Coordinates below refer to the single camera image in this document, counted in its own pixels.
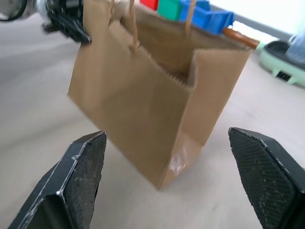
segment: white wall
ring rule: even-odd
[[[210,3],[288,33],[294,33],[301,21],[305,23],[305,0],[210,0]]]

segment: orange handle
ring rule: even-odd
[[[229,28],[224,28],[223,34],[226,35],[227,37],[230,37],[235,41],[241,42],[253,49],[256,49],[256,47],[260,43],[258,40],[247,37],[247,36],[241,34],[240,32],[236,32],[235,30],[232,30]]]

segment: paper bag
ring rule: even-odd
[[[92,44],[80,47],[68,95],[162,188],[200,153],[250,51],[133,2],[117,17],[113,5],[84,1]]]

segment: white floor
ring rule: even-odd
[[[0,25],[0,229],[72,140],[96,127],[66,96],[78,45],[45,36],[36,16]],[[276,138],[305,167],[305,90],[249,59],[195,164],[160,192],[108,142],[91,229],[259,229],[227,136]]]

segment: blue plastic bin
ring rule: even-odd
[[[223,28],[233,25],[234,12],[232,11],[211,11],[203,1],[197,1],[193,15],[193,25],[214,35],[222,34]],[[181,0],[181,13],[179,21],[186,21],[187,13],[191,2]]]

